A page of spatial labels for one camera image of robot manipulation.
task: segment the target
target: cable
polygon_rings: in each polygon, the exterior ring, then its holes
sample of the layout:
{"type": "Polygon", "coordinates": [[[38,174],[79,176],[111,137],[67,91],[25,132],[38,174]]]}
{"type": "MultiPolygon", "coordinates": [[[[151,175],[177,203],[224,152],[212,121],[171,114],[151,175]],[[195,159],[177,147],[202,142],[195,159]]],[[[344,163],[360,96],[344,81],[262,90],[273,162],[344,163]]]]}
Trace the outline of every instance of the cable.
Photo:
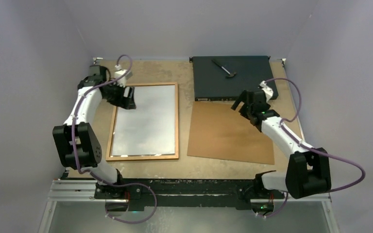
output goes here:
{"type": "MultiPolygon", "coordinates": [[[[273,194],[272,192],[271,192],[270,199],[268,200],[267,205],[269,205],[270,202],[272,203],[272,206],[273,206],[274,209],[275,209],[275,204],[274,204],[274,194],[273,194]]],[[[274,209],[272,209],[272,211],[267,211],[267,212],[265,212],[262,216],[266,216],[268,213],[274,212],[274,209]]]]}
{"type": "MultiPolygon", "coordinates": [[[[81,164],[79,162],[79,157],[78,157],[78,150],[76,148],[75,126],[76,126],[76,118],[77,118],[77,114],[78,114],[79,108],[81,107],[81,104],[84,101],[84,99],[86,98],[87,94],[89,94],[91,91],[93,91],[93,90],[95,90],[97,88],[100,88],[100,87],[103,87],[103,86],[115,83],[116,81],[118,81],[118,80],[122,79],[123,77],[125,77],[131,71],[131,68],[132,68],[132,58],[130,56],[125,55],[125,54],[119,56],[119,58],[117,59],[117,64],[119,64],[119,61],[124,56],[129,58],[129,67],[126,70],[126,72],[123,73],[120,77],[118,77],[116,79],[112,79],[110,81],[107,81],[107,82],[102,83],[102,84],[97,85],[97,86],[93,86],[92,88],[88,89],[87,91],[85,91],[84,95],[78,100],[78,102],[76,104],[76,107],[75,107],[75,110],[74,110],[73,116],[72,116],[72,125],[71,125],[71,129],[72,130],[71,130],[71,134],[72,134],[72,148],[73,148],[73,153],[74,153],[74,156],[75,156],[75,164],[76,164],[76,169],[78,170],[79,174],[84,174],[84,173],[89,172],[88,170],[85,170],[85,171],[81,170],[81,164]]],[[[109,186],[116,187],[116,188],[121,188],[121,187],[128,187],[128,186],[139,185],[139,186],[147,188],[152,193],[152,195],[153,195],[153,198],[155,200],[155,205],[154,205],[154,208],[153,208],[151,214],[148,215],[146,218],[144,218],[142,220],[139,220],[139,221],[126,221],[126,220],[122,220],[122,219],[119,219],[119,218],[115,218],[115,217],[111,216],[110,214],[108,214],[108,212],[107,212],[107,216],[110,217],[111,219],[119,221],[119,222],[127,223],[127,224],[137,224],[137,223],[141,223],[141,222],[147,221],[148,219],[150,219],[154,215],[154,213],[156,211],[156,208],[157,208],[158,201],[156,199],[155,193],[152,191],[152,189],[150,187],[148,187],[148,186],[146,186],[146,185],[144,185],[142,183],[128,183],[128,184],[117,185],[117,184],[113,184],[113,183],[110,183],[108,181],[105,181],[105,180],[101,179],[100,177],[98,177],[97,175],[95,175],[92,172],[90,172],[90,174],[97,181],[102,182],[104,184],[107,184],[109,186]]]]}
{"type": "Polygon", "coordinates": [[[324,152],[318,151],[318,150],[316,150],[316,149],[314,149],[314,148],[310,148],[310,147],[305,146],[304,144],[300,143],[300,141],[297,140],[297,139],[296,139],[296,138],[295,138],[295,137],[294,137],[294,136],[289,132],[289,130],[288,130],[284,125],[282,125],[282,122],[283,122],[283,121],[293,122],[293,121],[297,118],[298,114],[300,113],[301,104],[302,104],[301,92],[300,92],[300,89],[298,88],[298,86],[297,86],[293,81],[291,81],[291,80],[289,80],[289,79],[286,79],[286,78],[268,79],[268,80],[266,80],[265,82],[268,83],[268,82],[271,82],[271,81],[274,81],[274,80],[285,80],[285,81],[290,82],[290,83],[295,87],[295,89],[297,90],[297,92],[298,92],[298,97],[299,97],[298,108],[297,108],[297,112],[295,113],[294,118],[292,118],[291,120],[288,120],[288,119],[286,119],[286,118],[282,118],[282,119],[281,119],[280,125],[281,125],[282,130],[283,130],[283,131],[284,131],[284,132],[285,132],[285,133],[286,133],[290,138],[292,138],[292,139],[293,139],[293,140],[294,140],[298,145],[300,145],[300,147],[302,147],[302,148],[304,148],[304,149],[306,149],[306,150],[309,150],[309,151],[311,151],[311,152],[313,152],[313,153],[316,153],[316,154],[319,154],[319,155],[322,155],[322,156],[325,156],[325,157],[328,157],[328,158],[331,158],[331,159],[335,159],[335,160],[338,160],[338,161],[341,161],[341,162],[345,162],[345,163],[351,164],[351,165],[357,167],[359,170],[361,170],[361,177],[358,178],[356,181],[351,182],[351,183],[349,183],[349,184],[347,184],[347,185],[344,185],[344,186],[338,187],[338,188],[331,189],[331,190],[329,190],[328,192],[336,192],[336,191],[340,191],[340,190],[343,190],[343,189],[349,188],[349,187],[351,187],[351,186],[354,186],[354,185],[360,183],[361,181],[363,181],[364,178],[365,178],[365,176],[366,176],[366,172],[365,172],[364,168],[363,168],[361,165],[357,164],[357,163],[354,162],[354,161],[351,161],[351,160],[348,160],[348,159],[344,159],[344,158],[341,158],[341,157],[338,157],[338,156],[335,156],[335,155],[332,155],[332,154],[324,153],[324,152]]]}
{"type": "Polygon", "coordinates": [[[253,185],[251,185],[251,186],[249,186],[247,189],[245,189],[245,191],[242,193],[242,196],[243,197],[245,197],[245,194],[251,189],[251,188],[253,188],[254,186],[253,185]]]}

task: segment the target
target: black mount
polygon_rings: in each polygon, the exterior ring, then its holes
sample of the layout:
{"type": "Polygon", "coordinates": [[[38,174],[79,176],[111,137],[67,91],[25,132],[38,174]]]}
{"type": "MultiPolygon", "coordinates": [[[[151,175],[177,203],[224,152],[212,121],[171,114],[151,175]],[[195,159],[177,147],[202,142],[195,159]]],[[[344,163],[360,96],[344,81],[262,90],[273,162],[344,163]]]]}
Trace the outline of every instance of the black mount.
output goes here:
{"type": "MultiPolygon", "coordinates": [[[[55,126],[52,130],[52,136],[55,140],[62,166],[76,169],[75,155],[71,144],[71,127],[67,125],[55,126]]],[[[91,125],[81,122],[75,126],[75,136],[80,139],[76,149],[78,150],[81,167],[97,167],[102,158],[102,150],[91,125]]]]}
{"type": "MultiPolygon", "coordinates": [[[[326,153],[323,148],[316,150],[326,153]]],[[[331,189],[328,157],[311,151],[295,152],[289,157],[285,184],[295,199],[328,192],[331,189]]]]}
{"type": "MultiPolygon", "coordinates": [[[[275,199],[284,198],[276,190],[254,191],[253,180],[122,179],[120,173],[118,175],[121,184],[142,183],[149,186],[157,195],[158,206],[235,207],[237,210],[251,210],[256,206],[250,199],[269,199],[271,193],[275,199]]],[[[115,188],[97,184],[94,198],[124,199],[126,195],[130,197],[129,211],[143,211],[145,206],[154,204],[150,191],[139,185],[115,188]]]]}
{"type": "Polygon", "coordinates": [[[96,86],[106,82],[106,72],[108,68],[100,65],[92,65],[89,67],[89,74],[78,84],[78,90],[86,86],[96,86]]]}

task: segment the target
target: wooden frame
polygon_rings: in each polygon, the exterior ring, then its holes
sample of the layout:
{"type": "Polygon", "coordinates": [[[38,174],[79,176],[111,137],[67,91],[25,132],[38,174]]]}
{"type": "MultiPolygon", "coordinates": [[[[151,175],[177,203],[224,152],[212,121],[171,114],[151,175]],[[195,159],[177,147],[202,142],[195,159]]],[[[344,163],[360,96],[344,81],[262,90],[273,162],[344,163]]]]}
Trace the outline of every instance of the wooden frame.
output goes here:
{"type": "Polygon", "coordinates": [[[114,106],[114,110],[112,112],[112,120],[111,120],[111,127],[109,129],[109,137],[108,137],[108,146],[106,148],[106,161],[138,161],[138,160],[162,160],[162,159],[178,159],[179,158],[179,115],[178,115],[178,83],[171,82],[171,83],[137,83],[137,84],[129,84],[128,86],[164,86],[164,85],[174,85],[175,86],[175,154],[171,155],[161,155],[161,156],[153,156],[153,155],[139,155],[139,156],[128,156],[128,157],[120,157],[120,156],[112,156],[112,144],[114,141],[114,129],[117,119],[118,108],[114,106]]]}

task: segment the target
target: wooden tabletop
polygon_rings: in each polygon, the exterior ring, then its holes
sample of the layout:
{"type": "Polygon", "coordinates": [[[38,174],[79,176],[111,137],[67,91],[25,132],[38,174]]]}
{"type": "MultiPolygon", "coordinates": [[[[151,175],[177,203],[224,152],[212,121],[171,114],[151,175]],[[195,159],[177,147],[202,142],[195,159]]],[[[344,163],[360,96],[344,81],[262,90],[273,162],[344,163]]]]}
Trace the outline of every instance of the wooden tabletop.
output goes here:
{"type": "MultiPolygon", "coordinates": [[[[111,72],[115,61],[103,61],[111,72]]],[[[281,62],[271,62],[275,78],[286,78],[281,62]]],[[[192,104],[194,102],[194,81],[192,64],[188,61],[134,61],[133,77],[128,83],[177,82],[179,87],[179,160],[175,161],[133,161],[109,162],[119,169],[125,178],[192,178],[192,179],[253,179],[255,174],[269,171],[286,171],[288,160],[274,145],[275,165],[264,165],[219,159],[187,156],[192,104]]],[[[270,101],[271,108],[282,117],[292,118],[295,108],[286,81],[276,81],[278,99],[270,101]]],[[[105,157],[113,106],[102,100],[95,114],[92,128],[102,146],[105,157]]],[[[287,124],[297,135],[301,135],[298,121],[287,124]]],[[[69,177],[88,177],[72,170],[69,177]]]]}

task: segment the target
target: hammer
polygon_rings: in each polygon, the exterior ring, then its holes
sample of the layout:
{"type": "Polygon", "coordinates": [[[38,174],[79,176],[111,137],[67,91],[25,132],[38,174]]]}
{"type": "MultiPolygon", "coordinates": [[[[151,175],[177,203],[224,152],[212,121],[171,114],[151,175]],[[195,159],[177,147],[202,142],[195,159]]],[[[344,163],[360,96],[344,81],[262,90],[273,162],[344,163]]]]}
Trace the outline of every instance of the hammer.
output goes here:
{"type": "Polygon", "coordinates": [[[212,59],[213,63],[215,63],[217,66],[219,66],[221,69],[223,69],[228,75],[225,76],[227,79],[230,79],[234,77],[237,73],[236,72],[229,72],[218,60],[212,59]]]}

